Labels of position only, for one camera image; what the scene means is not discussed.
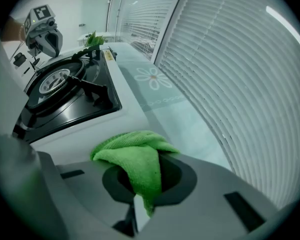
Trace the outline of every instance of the wall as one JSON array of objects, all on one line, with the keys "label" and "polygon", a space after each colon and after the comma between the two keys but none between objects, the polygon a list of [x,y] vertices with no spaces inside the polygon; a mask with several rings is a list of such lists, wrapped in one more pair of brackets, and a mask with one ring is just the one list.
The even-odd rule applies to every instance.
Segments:
[{"label": "wall", "polygon": [[[53,10],[58,29],[63,35],[61,52],[77,47],[77,39],[82,34],[106,30],[108,0],[20,0],[10,15],[22,22],[30,9],[44,4]],[[4,48],[7,53],[11,53],[15,46],[13,42],[6,43]]]}]

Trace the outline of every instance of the green microfiber towel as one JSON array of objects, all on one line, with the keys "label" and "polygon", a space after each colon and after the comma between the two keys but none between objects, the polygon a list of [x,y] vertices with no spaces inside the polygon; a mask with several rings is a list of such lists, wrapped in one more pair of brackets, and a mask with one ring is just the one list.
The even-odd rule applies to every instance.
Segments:
[{"label": "green microfiber towel", "polygon": [[151,216],[153,200],[162,191],[158,151],[179,153],[159,134],[148,130],[134,131],[100,143],[91,152],[90,159],[102,159],[122,167],[134,192],[142,196],[147,214]]}]

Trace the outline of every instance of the white blinds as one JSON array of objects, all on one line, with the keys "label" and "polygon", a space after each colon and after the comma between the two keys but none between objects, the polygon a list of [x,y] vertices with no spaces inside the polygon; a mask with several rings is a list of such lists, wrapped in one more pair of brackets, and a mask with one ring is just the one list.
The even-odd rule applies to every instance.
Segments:
[{"label": "white blinds", "polygon": [[300,33],[282,0],[186,0],[156,65],[281,208],[300,193],[300,44],[266,6]]},{"label": "white blinds", "polygon": [[122,0],[116,41],[127,42],[151,59],[174,0]]}]

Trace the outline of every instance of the sticker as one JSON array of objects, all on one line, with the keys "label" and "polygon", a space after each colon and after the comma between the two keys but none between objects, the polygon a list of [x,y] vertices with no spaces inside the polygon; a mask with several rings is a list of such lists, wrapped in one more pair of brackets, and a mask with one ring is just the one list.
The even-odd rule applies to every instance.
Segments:
[{"label": "sticker", "polygon": [[51,17],[49,9],[46,5],[34,8],[33,10],[39,21]]},{"label": "sticker", "polygon": [[110,50],[105,50],[105,51],[104,51],[104,56],[105,56],[105,59],[106,59],[107,61],[113,61],[113,60],[114,60],[114,57],[112,56]]}]

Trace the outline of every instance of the black slot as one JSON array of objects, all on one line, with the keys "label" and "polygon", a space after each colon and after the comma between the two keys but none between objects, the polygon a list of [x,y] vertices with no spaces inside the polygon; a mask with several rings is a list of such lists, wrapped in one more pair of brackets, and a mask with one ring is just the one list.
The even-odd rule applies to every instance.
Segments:
[{"label": "black slot", "polygon": [[225,194],[224,197],[249,232],[265,222],[238,192]]},{"label": "black slot", "polygon": [[24,71],[24,75],[28,72],[28,70],[30,69],[30,67],[28,67],[27,69],[26,69],[26,71]]},{"label": "black slot", "polygon": [[72,171],[61,173],[60,175],[62,179],[68,179],[81,174],[84,174],[83,170],[72,170]]},{"label": "black slot", "polygon": [[133,204],[130,205],[129,210],[125,216],[125,220],[118,221],[113,226],[113,228],[132,238],[138,233],[135,208]]}]

